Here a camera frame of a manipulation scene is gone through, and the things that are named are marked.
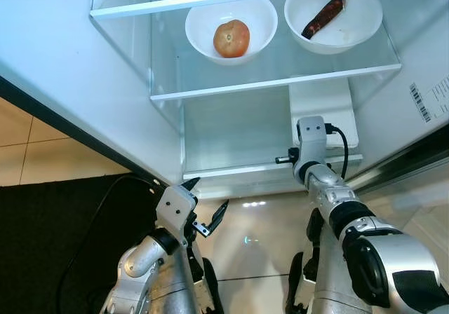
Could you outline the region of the fridge label sticker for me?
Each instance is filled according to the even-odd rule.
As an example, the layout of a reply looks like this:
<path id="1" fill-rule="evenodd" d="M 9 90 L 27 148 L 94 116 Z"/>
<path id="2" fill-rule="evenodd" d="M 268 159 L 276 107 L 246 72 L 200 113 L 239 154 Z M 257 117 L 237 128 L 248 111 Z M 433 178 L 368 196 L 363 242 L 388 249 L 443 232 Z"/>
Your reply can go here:
<path id="1" fill-rule="evenodd" d="M 408 89 L 413 104 L 424 122 L 437 121 L 449 113 L 449 76 L 426 90 L 418 90 L 414 83 L 411 83 Z"/>

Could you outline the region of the white fridge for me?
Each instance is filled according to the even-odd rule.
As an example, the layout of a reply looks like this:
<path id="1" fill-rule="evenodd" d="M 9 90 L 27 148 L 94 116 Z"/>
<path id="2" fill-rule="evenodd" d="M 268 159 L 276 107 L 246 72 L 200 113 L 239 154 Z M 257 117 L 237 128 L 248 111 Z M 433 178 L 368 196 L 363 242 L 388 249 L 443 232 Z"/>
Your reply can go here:
<path id="1" fill-rule="evenodd" d="M 160 0 L 0 0 L 0 79 L 35 100 L 36 114 L 52 115 L 54 126 L 86 132 L 123 165 L 174 184 L 186 180 L 184 106 L 195 98 L 154 102 L 150 96 L 158 84 L 175 83 L 177 55 L 204 57 L 185 33 L 193 7 L 90 16 L 99 8 L 154 1 Z M 283 16 L 286 0 L 269 1 L 278 13 L 273 39 L 279 31 L 295 39 Z M 357 126 L 350 176 L 381 166 L 448 122 L 448 114 L 424 122 L 408 87 L 426 90 L 449 76 L 449 0 L 379 1 L 379 29 L 390 35 L 402 67 L 340 78 L 349 81 Z M 289 85 L 244 92 L 288 91 Z"/>

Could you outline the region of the clear crisper drawer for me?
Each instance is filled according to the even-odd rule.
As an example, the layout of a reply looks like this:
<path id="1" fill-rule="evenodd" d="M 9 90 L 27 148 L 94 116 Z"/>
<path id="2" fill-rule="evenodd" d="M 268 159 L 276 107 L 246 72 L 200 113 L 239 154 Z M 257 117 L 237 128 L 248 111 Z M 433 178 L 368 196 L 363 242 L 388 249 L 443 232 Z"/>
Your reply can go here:
<path id="1" fill-rule="evenodd" d="M 291 164 L 275 161 L 294 144 L 295 122 L 287 90 L 186 100 L 183 179 L 200 179 L 200 199 L 304 190 Z"/>

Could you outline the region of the red round tomato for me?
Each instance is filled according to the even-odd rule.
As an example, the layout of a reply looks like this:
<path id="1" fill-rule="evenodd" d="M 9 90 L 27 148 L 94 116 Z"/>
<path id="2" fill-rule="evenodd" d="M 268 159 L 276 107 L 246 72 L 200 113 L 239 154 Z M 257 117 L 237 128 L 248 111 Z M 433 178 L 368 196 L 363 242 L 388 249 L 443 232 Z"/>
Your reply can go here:
<path id="1" fill-rule="evenodd" d="M 224 58 L 243 57 L 249 44 L 249 27 L 241 20 L 230 20 L 219 25 L 213 36 L 213 47 Z"/>

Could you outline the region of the white bowl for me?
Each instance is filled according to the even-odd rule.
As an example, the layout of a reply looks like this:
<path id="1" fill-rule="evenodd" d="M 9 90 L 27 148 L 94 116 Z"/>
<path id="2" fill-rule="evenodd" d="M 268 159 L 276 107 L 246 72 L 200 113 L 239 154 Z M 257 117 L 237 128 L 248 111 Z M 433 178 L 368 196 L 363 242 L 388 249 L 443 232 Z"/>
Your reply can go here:
<path id="1" fill-rule="evenodd" d="M 225 57 L 215 48 L 216 32 L 221 26 L 228 31 L 245 25 L 247 38 L 244 39 L 242 55 L 228 54 Z M 189 10 L 185 20 L 188 42 L 200 54 L 215 64 L 239 65 L 256 58 L 262 49 L 272 41 L 278 29 L 278 13 L 269 0 L 241 0 L 222 4 L 197 6 Z"/>
<path id="2" fill-rule="evenodd" d="M 334 55 L 372 38 L 382 24 L 379 0 L 345 0 L 345 6 L 310 39 L 302 31 L 331 0 L 286 0 L 283 16 L 295 40 L 311 53 Z"/>

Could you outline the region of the dark red elongated food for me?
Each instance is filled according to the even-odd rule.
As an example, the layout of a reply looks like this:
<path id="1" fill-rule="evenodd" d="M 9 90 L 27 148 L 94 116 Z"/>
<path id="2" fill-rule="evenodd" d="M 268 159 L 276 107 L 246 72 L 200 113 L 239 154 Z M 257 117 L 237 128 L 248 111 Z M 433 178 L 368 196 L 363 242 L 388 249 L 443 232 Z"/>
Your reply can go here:
<path id="1" fill-rule="evenodd" d="M 328 23 L 332 22 L 345 8 L 346 0 L 330 0 L 319 12 L 304 26 L 302 38 L 311 41 L 318 32 Z"/>

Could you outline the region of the black floor mat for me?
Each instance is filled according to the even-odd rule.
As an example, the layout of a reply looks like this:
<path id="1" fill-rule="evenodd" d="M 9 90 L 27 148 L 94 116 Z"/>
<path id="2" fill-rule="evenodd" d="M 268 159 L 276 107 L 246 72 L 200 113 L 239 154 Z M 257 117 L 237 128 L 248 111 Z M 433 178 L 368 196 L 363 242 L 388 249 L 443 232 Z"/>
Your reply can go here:
<path id="1" fill-rule="evenodd" d="M 160 197 L 128 174 L 0 188 L 0 314 L 98 314 Z"/>

